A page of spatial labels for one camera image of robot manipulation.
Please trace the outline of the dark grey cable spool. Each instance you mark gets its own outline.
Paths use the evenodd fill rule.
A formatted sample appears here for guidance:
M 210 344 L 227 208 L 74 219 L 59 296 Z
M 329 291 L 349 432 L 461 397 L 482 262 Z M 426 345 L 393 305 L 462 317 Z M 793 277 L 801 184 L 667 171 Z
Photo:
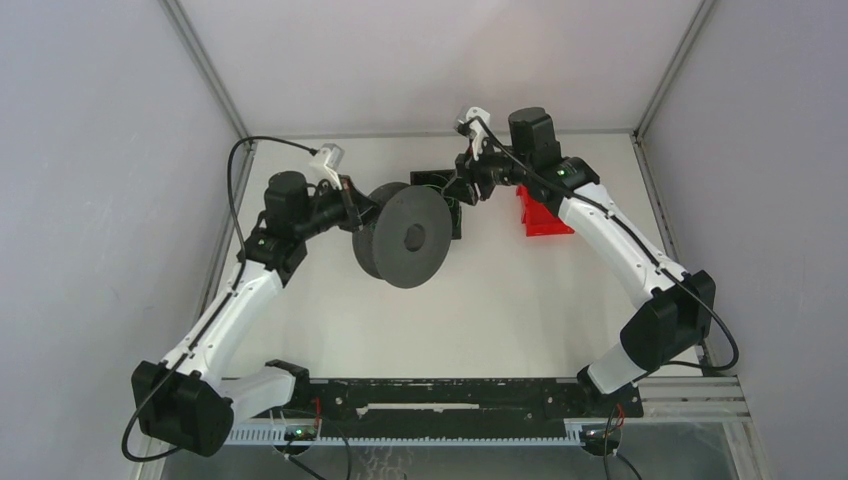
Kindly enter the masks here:
M 397 288 L 423 285 L 441 268 L 452 241 L 446 201 L 430 187 L 402 182 L 384 184 L 369 198 L 380 212 L 352 235 L 359 266 Z

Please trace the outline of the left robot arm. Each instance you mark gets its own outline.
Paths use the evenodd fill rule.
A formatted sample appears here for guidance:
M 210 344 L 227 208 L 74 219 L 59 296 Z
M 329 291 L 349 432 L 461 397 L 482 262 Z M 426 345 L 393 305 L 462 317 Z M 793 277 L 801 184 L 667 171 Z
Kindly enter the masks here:
M 307 255 L 309 239 L 334 227 L 350 233 L 375 219 L 381 207 L 350 177 L 311 184 L 297 171 L 273 175 L 264 208 L 238 263 L 209 308 L 162 360 L 141 362 L 131 376 L 134 428 L 200 456 L 215 454 L 231 430 L 267 410 L 290 417 L 311 407 L 311 388 L 290 366 L 269 361 L 251 375 L 226 378 L 224 371 L 252 324 L 279 297 Z

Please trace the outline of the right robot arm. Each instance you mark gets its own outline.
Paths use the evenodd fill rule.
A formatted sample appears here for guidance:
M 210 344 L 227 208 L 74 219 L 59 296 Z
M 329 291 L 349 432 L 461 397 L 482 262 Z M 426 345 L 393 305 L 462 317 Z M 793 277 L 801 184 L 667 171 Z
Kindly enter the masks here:
M 511 113 L 508 144 L 489 121 L 488 112 L 470 107 L 455 124 L 469 141 L 456 160 L 456 175 L 473 188 L 472 202 L 488 199 L 497 186 L 524 187 L 593 248 L 635 308 L 618 342 L 578 374 L 579 406 L 589 415 L 605 415 L 616 405 L 617 391 L 672 364 L 708 335 L 715 282 L 668 257 L 619 209 L 585 160 L 563 154 L 544 108 Z

